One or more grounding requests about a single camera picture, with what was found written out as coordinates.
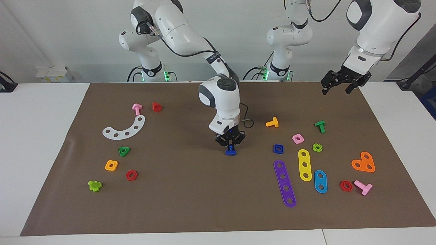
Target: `pink square nut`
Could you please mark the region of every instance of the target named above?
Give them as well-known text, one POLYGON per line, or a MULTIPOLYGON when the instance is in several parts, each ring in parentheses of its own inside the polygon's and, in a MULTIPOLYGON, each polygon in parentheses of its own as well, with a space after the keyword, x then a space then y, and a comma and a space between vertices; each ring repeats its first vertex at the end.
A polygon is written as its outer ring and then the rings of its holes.
POLYGON ((292 136, 292 140, 295 142, 295 144, 303 143, 304 138, 301 136, 301 134, 296 134, 292 136))

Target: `green flower-shaped piece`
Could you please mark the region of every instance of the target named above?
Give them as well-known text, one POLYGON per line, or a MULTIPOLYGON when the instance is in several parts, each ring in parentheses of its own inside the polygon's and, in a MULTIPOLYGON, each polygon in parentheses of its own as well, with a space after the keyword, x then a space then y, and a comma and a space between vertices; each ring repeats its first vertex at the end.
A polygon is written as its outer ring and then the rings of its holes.
POLYGON ((320 153, 321 151, 323 151, 323 146, 320 145, 320 144, 315 143, 315 144, 313 144, 313 148, 312 149, 313 149, 313 151, 320 153))
POLYGON ((94 192, 100 191, 100 188, 102 187, 102 183, 101 182, 92 181, 92 180, 90 180, 88 182, 88 185, 89 185, 89 190, 90 191, 94 191, 94 192))

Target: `white curved plate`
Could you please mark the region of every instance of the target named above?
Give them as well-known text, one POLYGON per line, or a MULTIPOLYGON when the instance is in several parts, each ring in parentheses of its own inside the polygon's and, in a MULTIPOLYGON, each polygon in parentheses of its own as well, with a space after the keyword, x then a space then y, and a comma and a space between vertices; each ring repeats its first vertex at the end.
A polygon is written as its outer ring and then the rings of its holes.
POLYGON ((144 123, 145 117, 143 115, 139 115, 135 117, 135 121, 130 128, 123 131, 118 131, 112 127, 107 127, 103 129, 103 135, 110 140, 125 140, 137 134, 144 126, 144 123))

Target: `purple strip with holes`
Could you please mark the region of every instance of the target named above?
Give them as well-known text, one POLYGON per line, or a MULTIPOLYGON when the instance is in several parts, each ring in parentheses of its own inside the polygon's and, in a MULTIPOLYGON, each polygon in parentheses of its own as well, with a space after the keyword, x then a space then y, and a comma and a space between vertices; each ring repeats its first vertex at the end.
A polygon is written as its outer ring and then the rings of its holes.
POLYGON ((275 161, 274 170, 276 171, 283 203, 289 208, 294 207, 297 204, 297 201, 294 196, 294 191, 292 190, 291 180, 289 179, 288 172, 286 171, 285 163, 280 160, 275 161))

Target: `blue strip with holes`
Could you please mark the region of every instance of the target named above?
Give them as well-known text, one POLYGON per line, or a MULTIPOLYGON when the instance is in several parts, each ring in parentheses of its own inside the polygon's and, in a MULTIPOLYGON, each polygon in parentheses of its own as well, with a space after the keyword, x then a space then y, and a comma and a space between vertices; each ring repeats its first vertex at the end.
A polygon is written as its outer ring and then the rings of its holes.
POLYGON ((288 171, 286 171, 285 163, 280 160, 275 161, 274 170, 276 171, 283 203, 289 208, 294 207, 297 201, 294 196, 294 191, 292 190, 291 180, 289 179, 288 171))
POLYGON ((326 193, 328 190, 327 175, 322 170, 315 171, 315 190, 317 190, 321 194, 326 193))

